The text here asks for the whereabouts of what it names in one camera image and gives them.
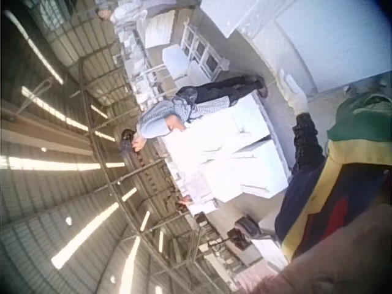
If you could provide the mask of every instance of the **light strip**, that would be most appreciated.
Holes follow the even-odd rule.
[[[129,191],[127,194],[122,196],[123,202],[127,201],[129,197],[131,197],[134,193],[136,193],[137,189],[133,188],[131,191]]]
[[[26,88],[25,86],[22,86],[21,92],[22,92],[22,95],[24,95],[27,98],[30,98],[40,108],[46,110],[47,112],[49,112],[51,115],[54,115],[58,119],[65,121],[66,124],[69,124],[70,126],[74,126],[74,127],[77,127],[78,129],[85,130],[86,132],[88,132],[87,126],[85,126],[84,124],[80,124],[79,122],[74,121],[73,119],[68,118],[65,115],[63,115],[61,112],[55,110],[53,107],[51,107],[47,103],[45,103],[42,99],[38,98],[35,95],[32,95],[32,92],[28,88]],[[95,131],[95,134],[98,137],[105,138],[109,141],[112,141],[112,142],[116,141],[113,137],[105,135],[101,132]]]
[[[123,167],[124,162],[109,162],[106,164],[108,168],[112,167]],[[1,156],[0,168],[11,170],[53,170],[53,171],[65,171],[65,170],[98,170],[100,165],[97,163],[91,164],[80,164],[80,163],[68,163],[68,162],[55,162],[55,161],[44,161],[28,158],[18,157],[6,157]]]
[[[164,233],[160,231],[159,233],[159,252],[162,253],[164,249]]]
[[[125,167],[125,163],[124,162],[108,162],[106,164],[106,167],[110,168],[110,167]]]
[[[155,287],[155,294],[162,294],[162,288],[160,286]]]
[[[145,218],[143,219],[143,222],[141,223],[141,226],[140,226],[140,230],[141,231],[145,230],[146,225],[147,225],[147,221],[148,221],[148,218],[149,218],[149,215],[150,215],[150,213],[149,213],[149,211],[147,211],[146,215],[145,215]]]
[[[97,130],[95,131],[95,133],[96,133],[96,135],[97,135],[98,137],[105,138],[105,139],[107,139],[107,140],[109,140],[109,141],[112,141],[112,142],[115,142],[115,141],[116,141],[113,137],[108,136],[108,135],[105,135],[105,134],[103,134],[103,133],[100,133],[100,132],[98,132]]]
[[[103,113],[102,111],[100,111],[98,108],[96,108],[94,105],[90,105],[91,109],[94,110],[96,113],[98,113],[99,115],[103,116],[104,118],[108,118],[108,116]]]
[[[22,36],[26,39],[27,43],[29,44],[31,49],[34,51],[34,53],[37,55],[37,57],[41,60],[41,62],[44,64],[44,66],[50,71],[50,73],[55,77],[55,79],[59,81],[60,84],[63,84],[64,81],[62,80],[60,75],[52,68],[52,66],[49,64],[49,62],[44,58],[44,56],[41,54],[41,52],[38,50],[37,46],[30,39],[29,35],[27,35],[27,32],[22,27],[22,25],[17,20],[17,18],[13,15],[13,13],[11,11],[9,11],[9,10],[6,10],[4,12],[4,14],[18,28],[18,30],[20,31]]]
[[[124,271],[122,272],[119,294],[131,293],[132,282],[134,279],[135,259],[136,259],[136,253],[137,253],[137,249],[139,248],[139,245],[140,245],[140,237],[137,236],[134,246],[132,247],[132,250],[130,251],[127,261],[125,262],[124,265]]]
[[[88,237],[118,208],[118,203],[112,204],[100,215],[96,216],[87,226],[85,226],[69,243],[51,258],[52,264],[60,270],[72,254],[87,240]]]

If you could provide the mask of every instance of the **sleeve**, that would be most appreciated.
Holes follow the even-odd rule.
[[[309,113],[301,113],[296,117],[294,131],[295,165],[293,174],[310,172],[319,167],[325,160],[323,149],[317,140],[317,130]]]
[[[132,13],[138,12],[138,9],[141,5],[137,5],[134,3],[125,3],[115,9],[115,18],[117,20],[121,20]]]
[[[143,121],[140,123],[138,131],[145,139],[166,136],[170,133],[165,118]]]

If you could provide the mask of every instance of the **yellow stripe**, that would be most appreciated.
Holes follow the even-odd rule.
[[[282,243],[282,251],[290,261],[293,254],[301,243],[304,235],[307,216],[309,214],[319,213],[323,208],[328,196],[330,195],[333,186],[339,176],[342,164],[337,163],[328,157],[324,169],[317,181],[313,193],[305,204],[301,214],[298,216],[294,225],[288,231],[286,238]]]
[[[341,164],[392,165],[392,143],[363,139],[330,141],[330,156]]]

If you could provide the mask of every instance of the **glove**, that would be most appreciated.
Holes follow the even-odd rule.
[[[279,71],[277,86],[281,90],[284,99],[288,102],[288,105],[294,109],[295,116],[309,112],[307,97],[304,91],[296,84],[292,75],[285,77],[283,69]]]

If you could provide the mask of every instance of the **red patch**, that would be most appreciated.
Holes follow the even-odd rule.
[[[321,240],[333,234],[337,229],[344,226],[344,219],[349,211],[348,196],[336,202],[328,222],[328,226]]]

